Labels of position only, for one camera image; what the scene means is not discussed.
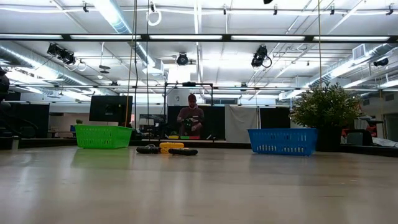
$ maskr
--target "table surface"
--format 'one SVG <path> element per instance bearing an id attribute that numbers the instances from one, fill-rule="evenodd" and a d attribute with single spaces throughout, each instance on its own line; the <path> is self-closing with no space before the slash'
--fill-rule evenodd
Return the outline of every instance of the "table surface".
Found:
<path id="1" fill-rule="evenodd" d="M 0 151 L 0 223 L 398 223 L 398 160 Z"/>

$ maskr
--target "person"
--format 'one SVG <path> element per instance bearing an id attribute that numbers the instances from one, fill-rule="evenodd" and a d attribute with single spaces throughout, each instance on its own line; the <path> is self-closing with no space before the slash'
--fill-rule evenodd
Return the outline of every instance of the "person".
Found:
<path id="1" fill-rule="evenodd" d="M 202 128 L 202 122 L 205 119 L 205 114 L 202 109 L 198 108 L 197 98 L 194 94 L 190 94 L 188 96 L 188 103 L 189 107 L 182 108 L 177 116 L 177 122 L 182 123 L 180 136 L 200 136 L 200 130 Z"/>

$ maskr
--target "air duct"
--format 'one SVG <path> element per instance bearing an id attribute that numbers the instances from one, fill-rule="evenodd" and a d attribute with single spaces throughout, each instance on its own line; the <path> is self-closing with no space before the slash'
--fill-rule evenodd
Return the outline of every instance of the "air duct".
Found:
<path id="1" fill-rule="evenodd" d="M 47 58 L 40 56 L 25 47 L 13 42 L 0 42 L 0 66 L 7 67 L 12 62 L 14 67 L 21 67 L 21 70 L 37 73 L 40 77 L 63 79 L 61 85 L 98 85 L 97 83 L 71 72 Z M 97 90 L 102 95 L 116 95 L 110 90 Z"/>
<path id="2" fill-rule="evenodd" d="M 133 30 L 126 22 L 123 12 L 115 0 L 96 0 L 94 1 L 94 6 L 118 34 L 133 33 Z M 145 44 L 137 42 L 136 45 L 133 44 L 131 47 L 137 53 L 144 66 L 147 66 L 146 62 L 148 57 L 148 66 L 155 67 L 155 60 L 147 54 Z"/>
<path id="3" fill-rule="evenodd" d="M 362 57 L 354 59 L 353 56 L 349 56 L 340 60 L 339 62 L 330 66 L 327 70 L 322 72 L 322 79 L 320 78 L 320 73 L 314 75 L 312 78 L 309 79 L 308 83 L 304 86 L 300 86 L 302 88 L 308 88 L 315 85 L 319 85 L 320 82 L 325 83 L 330 81 L 340 75 L 343 75 L 347 72 L 358 68 L 359 66 L 363 65 L 364 63 L 369 63 L 372 61 L 377 61 L 385 57 L 385 54 L 394 50 L 398 47 L 398 44 L 382 44 L 375 48 L 370 48 L 368 45 L 365 45 L 365 53 Z M 293 90 L 288 91 L 285 93 L 281 93 L 279 95 L 280 100 L 288 99 L 297 96 L 298 94 L 302 93 L 303 90 Z"/>

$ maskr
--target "monitor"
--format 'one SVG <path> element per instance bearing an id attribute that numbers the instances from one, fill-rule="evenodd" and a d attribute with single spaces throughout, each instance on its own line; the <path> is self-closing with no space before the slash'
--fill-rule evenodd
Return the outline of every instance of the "monitor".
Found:
<path id="1" fill-rule="evenodd" d="M 119 122 L 131 119 L 132 96 L 92 96 L 90 121 Z"/>

